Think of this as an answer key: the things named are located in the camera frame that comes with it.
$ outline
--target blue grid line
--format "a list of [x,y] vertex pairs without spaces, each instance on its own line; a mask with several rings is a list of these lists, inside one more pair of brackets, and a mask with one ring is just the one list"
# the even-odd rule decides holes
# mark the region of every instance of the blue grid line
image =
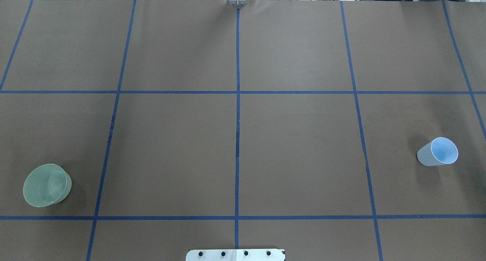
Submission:
[[[352,90],[0,90],[3,94],[354,94]],[[381,91],[357,90],[358,94],[444,94],[462,95],[470,91]],[[473,91],[473,94],[486,94],[486,91]]]
[[240,214],[240,9],[236,9],[236,152],[235,152],[235,249],[239,248]]
[[451,26],[451,21],[449,20],[449,14],[447,12],[446,2],[444,0],[442,0],[442,7],[444,8],[444,14],[446,16],[447,27],[449,28],[449,33],[451,34],[451,40],[453,42],[454,49],[455,49],[456,54],[457,54],[457,59],[459,60],[459,64],[460,64],[461,69],[462,69],[462,74],[464,75],[465,83],[467,84],[467,88],[469,89],[469,94],[471,95],[472,104],[474,105],[474,109],[476,110],[476,114],[478,115],[479,125],[481,126],[481,130],[483,130],[484,138],[486,138],[486,129],[484,129],[483,119],[481,118],[481,113],[479,112],[478,105],[476,104],[476,99],[474,98],[474,93],[472,92],[472,87],[471,87],[471,84],[469,82],[469,78],[467,77],[467,73],[465,72],[464,63],[462,62],[462,57],[461,57],[461,54],[459,53],[459,48],[457,47],[457,43],[456,43],[455,38],[454,38],[453,28]]
[[88,251],[87,251],[87,254],[86,254],[86,261],[90,261],[91,252],[92,252],[92,248],[93,248],[93,241],[94,241],[94,235],[95,235],[95,230],[96,230],[97,216],[98,216],[98,213],[99,213],[99,204],[101,202],[101,195],[102,195],[102,192],[103,192],[104,176],[106,174],[106,166],[107,166],[107,163],[108,163],[108,156],[110,154],[111,139],[113,137],[113,129],[115,128],[115,120],[116,120],[116,115],[117,115],[117,110],[118,110],[118,101],[120,100],[120,91],[122,89],[122,82],[123,82],[123,72],[125,71],[125,62],[126,62],[126,56],[128,54],[128,45],[130,44],[130,34],[132,32],[133,17],[135,15],[136,5],[137,5],[137,1],[134,0],[133,5],[132,5],[132,14],[130,16],[130,24],[128,26],[128,33],[127,33],[127,36],[126,36],[125,51],[123,52],[123,60],[121,62],[120,79],[118,80],[117,96],[115,98],[115,105],[113,107],[113,115],[111,117],[110,132],[108,133],[108,142],[106,144],[106,152],[104,154],[103,169],[101,171],[101,178],[99,179],[98,197],[96,199],[96,207],[95,207],[95,210],[94,210],[93,225],[92,225],[92,231],[91,231],[91,235],[90,235],[90,243],[88,244]]
[[356,114],[358,116],[358,125],[360,129],[360,136],[361,136],[361,147],[363,149],[364,160],[366,163],[366,176],[368,177],[368,191],[369,191],[369,198],[371,202],[371,210],[373,212],[373,223],[375,225],[375,236],[376,236],[376,244],[378,247],[378,257],[380,261],[383,261],[383,254],[382,254],[382,243],[380,240],[380,230],[378,228],[378,219],[376,217],[376,208],[375,208],[375,197],[373,196],[373,185],[371,183],[371,174],[369,171],[369,163],[368,163],[368,154],[366,152],[366,142],[365,142],[365,134],[363,132],[363,123],[361,121],[361,111],[360,105],[358,101],[358,92],[356,89],[356,81],[354,79],[354,69],[353,69],[353,61],[351,59],[351,49],[349,47],[349,37],[347,35],[347,26],[346,26],[346,16],[344,13],[344,5],[342,1],[340,1],[341,5],[341,16],[342,16],[342,26],[344,28],[344,37],[346,40],[346,50],[347,50],[347,59],[349,61],[349,71],[351,73],[351,82],[353,84],[353,91],[354,91],[354,103],[356,105]]
[[[206,215],[206,216],[97,216],[104,221],[191,221],[191,220],[356,220],[365,219],[463,219],[486,218],[486,214],[382,214],[382,215]],[[0,220],[93,220],[94,216],[6,215]]]
[[29,18],[30,10],[32,9],[33,0],[31,0],[29,4],[29,8],[27,8],[27,12],[25,13],[24,21],[22,22],[21,29],[19,34],[17,35],[17,40],[15,40],[14,48],[12,49],[12,53],[10,54],[10,58],[8,59],[7,67],[5,68],[5,72],[3,73],[2,82],[0,82],[0,90],[3,88],[3,84],[7,79],[8,70],[10,69],[10,64],[12,64],[12,60],[14,59],[15,51],[17,50],[17,46],[19,45],[19,41],[21,40],[22,33],[24,31],[25,24],[27,19]]

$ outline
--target plastic cup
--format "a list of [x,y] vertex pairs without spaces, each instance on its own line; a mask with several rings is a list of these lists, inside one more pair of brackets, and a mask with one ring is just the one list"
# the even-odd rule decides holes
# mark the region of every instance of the plastic cup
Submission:
[[24,182],[24,199],[34,207],[61,202],[71,191],[71,177],[56,164],[35,168]]
[[435,138],[417,152],[417,159],[425,166],[451,164],[457,160],[459,152],[448,138]]

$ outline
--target table surface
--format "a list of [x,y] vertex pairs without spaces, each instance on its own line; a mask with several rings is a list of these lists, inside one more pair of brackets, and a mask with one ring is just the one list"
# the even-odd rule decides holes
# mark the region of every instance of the table surface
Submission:
[[[486,259],[485,11],[0,1],[0,259]],[[73,188],[34,208],[45,163]]]

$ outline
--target white metal plate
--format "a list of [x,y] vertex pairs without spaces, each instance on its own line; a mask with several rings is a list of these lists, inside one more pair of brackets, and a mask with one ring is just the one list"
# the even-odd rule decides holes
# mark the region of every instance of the white metal plate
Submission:
[[190,250],[186,261],[285,261],[282,249]]

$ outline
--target green bowl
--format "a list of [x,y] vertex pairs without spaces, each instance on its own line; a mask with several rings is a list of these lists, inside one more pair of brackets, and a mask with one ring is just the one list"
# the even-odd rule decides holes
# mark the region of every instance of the green bowl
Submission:
[[34,207],[61,202],[71,191],[71,177],[56,164],[35,168],[24,182],[24,199]]

